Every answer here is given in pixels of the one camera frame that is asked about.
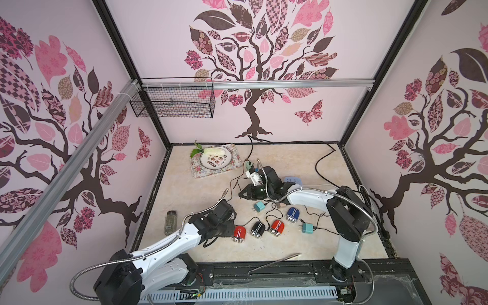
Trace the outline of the teal charger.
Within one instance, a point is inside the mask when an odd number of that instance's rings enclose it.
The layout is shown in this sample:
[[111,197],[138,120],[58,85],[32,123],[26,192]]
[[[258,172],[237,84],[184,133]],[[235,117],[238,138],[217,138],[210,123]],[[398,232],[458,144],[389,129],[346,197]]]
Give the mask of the teal charger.
[[257,203],[254,203],[253,207],[257,213],[260,213],[266,208],[266,204],[263,203],[262,201],[259,201]]
[[307,223],[307,222],[302,223],[302,226],[301,226],[302,233],[313,234],[314,230],[315,230],[314,225],[312,225],[311,223]]

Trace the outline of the red shaver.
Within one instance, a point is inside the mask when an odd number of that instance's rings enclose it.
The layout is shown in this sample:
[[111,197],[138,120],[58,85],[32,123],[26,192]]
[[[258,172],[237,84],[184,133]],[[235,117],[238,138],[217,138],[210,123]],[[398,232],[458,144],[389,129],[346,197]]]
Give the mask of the red shaver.
[[232,240],[236,243],[243,243],[245,241],[246,233],[247,230],[244,226],[236,226]]
[[284,227],[284,223],[281,220],[277,219],[272,223],[269,232],[275,236],[280,236],[284,231]]

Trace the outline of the blue shaver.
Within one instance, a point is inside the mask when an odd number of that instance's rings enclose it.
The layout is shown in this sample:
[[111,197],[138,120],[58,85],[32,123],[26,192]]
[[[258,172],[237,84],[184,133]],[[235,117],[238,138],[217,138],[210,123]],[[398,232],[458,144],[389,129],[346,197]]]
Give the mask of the blue shaver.
[[295,207],[291,207],[287,211],[286,219],[291,223],[296,223],[299,220],[299,216],[300,211]]

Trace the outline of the black shaver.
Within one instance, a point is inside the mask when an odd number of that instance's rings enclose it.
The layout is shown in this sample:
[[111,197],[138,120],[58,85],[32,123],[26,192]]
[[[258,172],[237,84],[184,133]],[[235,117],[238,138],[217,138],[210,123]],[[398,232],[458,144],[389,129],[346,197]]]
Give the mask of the black shaver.
[[266,226],[263,222],[257,221],[251,228],[250,234],[255,238],[260,238],[266,231]]

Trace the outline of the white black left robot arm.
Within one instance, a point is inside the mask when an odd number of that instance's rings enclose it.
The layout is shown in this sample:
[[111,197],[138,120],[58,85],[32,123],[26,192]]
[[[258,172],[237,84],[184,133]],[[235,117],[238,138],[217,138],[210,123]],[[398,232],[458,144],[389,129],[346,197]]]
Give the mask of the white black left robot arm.
[[[70,281],[71,293],[85,301],[100,304],[138,304],[168,285],[192,285],[198,265],[187,253],[195,247],[209,246],[217,238],[234,230],[234,207],[220,198],[210,208],[190,213],[179,230],[140,250],[116,252],[106,263],[96,264],[76,273]],[[94,296],[81,293],[75,286],[84,274],[101,269],[94,283]]]

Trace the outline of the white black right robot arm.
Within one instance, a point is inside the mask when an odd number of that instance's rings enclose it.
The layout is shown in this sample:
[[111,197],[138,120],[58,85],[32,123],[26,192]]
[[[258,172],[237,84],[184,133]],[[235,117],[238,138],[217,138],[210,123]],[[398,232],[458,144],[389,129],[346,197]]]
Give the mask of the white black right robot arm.
[[338,282],[345,282],[351,277],[349,270],[359,261],[365,239],[378,232],[373,211],[353,189],[341,186],[326,191],[283,182],[273,168],[262,166],[260,161],[257,166],[245,161],[243,172],[251,183],[239,193],[240,198],[265,200],[277,205],[300,205],[321,210],[330,216],[339,234],[330,272]]

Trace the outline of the light blue round socket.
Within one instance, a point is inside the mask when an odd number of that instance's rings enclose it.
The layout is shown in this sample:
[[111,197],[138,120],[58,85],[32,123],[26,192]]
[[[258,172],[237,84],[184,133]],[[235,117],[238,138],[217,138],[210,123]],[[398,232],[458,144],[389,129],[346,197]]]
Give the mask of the light blue round socket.
[[300,178],[292,177],[292,176],[283,178],[283,182],[289,182],[289,183],[302,185],[302,180]]

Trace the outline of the white power strip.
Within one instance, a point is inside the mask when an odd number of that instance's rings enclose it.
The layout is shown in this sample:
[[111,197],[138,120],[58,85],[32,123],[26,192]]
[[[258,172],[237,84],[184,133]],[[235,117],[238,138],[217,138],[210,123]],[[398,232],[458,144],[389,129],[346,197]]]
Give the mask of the white power strip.
[[245,160],[244,166],[248,174],[252,175],[255,172],[255,166],[251,161]]

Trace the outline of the glass spice jar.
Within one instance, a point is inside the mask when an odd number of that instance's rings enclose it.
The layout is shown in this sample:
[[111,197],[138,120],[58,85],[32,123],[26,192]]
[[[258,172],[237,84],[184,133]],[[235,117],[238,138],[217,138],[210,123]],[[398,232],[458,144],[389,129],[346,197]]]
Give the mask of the glass spice jar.
[[165,236],[170,236],[177,229],[177,212],[175,210],[170,210],[166,213],[164,234]]

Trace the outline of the white patterned plate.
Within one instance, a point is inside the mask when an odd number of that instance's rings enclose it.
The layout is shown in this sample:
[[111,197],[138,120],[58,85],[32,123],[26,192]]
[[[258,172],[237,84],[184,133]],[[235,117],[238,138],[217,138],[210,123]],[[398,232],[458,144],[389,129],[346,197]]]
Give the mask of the white patterned plate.
[[199,161],[202,167],[208,170],[220,170],[230,165],[233,158],[233,154],[230,148],[225,146],[210,147],[221,148],[226,154],[224,156],[211,156],[207,154],[201,154],[199,157]]

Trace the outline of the white flower with leaves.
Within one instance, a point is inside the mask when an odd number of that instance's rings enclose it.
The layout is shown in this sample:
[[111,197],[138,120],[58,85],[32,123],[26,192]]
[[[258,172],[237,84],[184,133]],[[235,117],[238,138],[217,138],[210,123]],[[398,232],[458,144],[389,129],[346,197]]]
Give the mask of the white flower with leaves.
[[190,153],[189,157],[193,158],[198,154],[207,154],[211,156],[224,156],[226,153],[221,148],[214,148],[214,147],[207,147],[204,148],[200,143],[197,141],[194,142],[195,148]]

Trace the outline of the aluminium rail back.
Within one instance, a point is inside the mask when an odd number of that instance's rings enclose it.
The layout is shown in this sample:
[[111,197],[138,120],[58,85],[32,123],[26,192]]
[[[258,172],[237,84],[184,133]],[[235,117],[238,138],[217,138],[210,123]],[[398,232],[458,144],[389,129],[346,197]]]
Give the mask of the aluminium rail back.
[[142,88],[199,88],[214,90],[240,90],[240,89],[264,89],[264,88],[337,88],[337,87],[366,87],[374,85],[374,79],[328,79],[328,80],[278,80],[278,81],[221,81],[212,79],[204,81],[184,81],[177,79],[165,81],[149,79],[141,85]]

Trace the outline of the aluminium rail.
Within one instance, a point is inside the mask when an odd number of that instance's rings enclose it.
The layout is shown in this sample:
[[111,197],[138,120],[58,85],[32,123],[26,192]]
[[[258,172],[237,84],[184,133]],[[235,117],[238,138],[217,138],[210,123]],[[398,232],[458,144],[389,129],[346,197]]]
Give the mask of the aluminium rail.
[[84,164],[98,147],[101,139],[109,131],[123,108],[138,92],[137,80],[129,81],[115,97],[108,110],[99,119],[94,128],[84,138],[80,147],[72,154],[59,174],[55,176],[40,196],[38,203],[31,207],[6,239],[1,247],[1,283],[8,278],[12,269],[16,266],[28,246],[42,229],[54,208],[61,201],[70,185],[76,179]]
[[374,85],[374,79],[328,79],[328,80],[278,80],[278,81],[221,81],[212,79],[204,81],[184,81],[177,79],[165,81],[149,79],[141,85],[142,88],[199,88],[214,90],[240,90],[240,89],[264,89],[264,88],[337,88],[337,87],[366,87]]

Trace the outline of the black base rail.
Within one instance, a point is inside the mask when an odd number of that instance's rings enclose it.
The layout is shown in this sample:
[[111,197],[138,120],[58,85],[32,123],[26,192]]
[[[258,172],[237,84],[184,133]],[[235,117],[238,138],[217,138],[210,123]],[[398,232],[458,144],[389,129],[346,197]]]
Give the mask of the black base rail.
[[207,285],[250,283],[258,280],[312,280],[333,285],[370,282],[371,276],[409,276],[416,278],[408,259],[366,259],[355,262],[344,272],[344,281],[336,279],[331,260],[243,261],[231,263],[198,263],[198,273]]

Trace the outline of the aluminium rail left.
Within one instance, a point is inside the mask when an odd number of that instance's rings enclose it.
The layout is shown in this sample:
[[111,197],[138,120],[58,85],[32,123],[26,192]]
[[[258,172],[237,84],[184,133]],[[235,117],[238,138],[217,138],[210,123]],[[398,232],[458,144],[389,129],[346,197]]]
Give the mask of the aluminium rail left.
[[42,229],[54,208],[61,201],[70,185],[76,179],[84,164],[98,147],[101,139],[109,131],[123,108],[138,92],[137,80],[129,81],[115,97],[108,110],[99,119],[94,128],[84,138],[80,147],[72,154],[59,174],[55,176],[40,196],[38,203],[31,207],[6,239],[1,247],[1,283],[8,278],[12,269],[16,266],[28,246]]

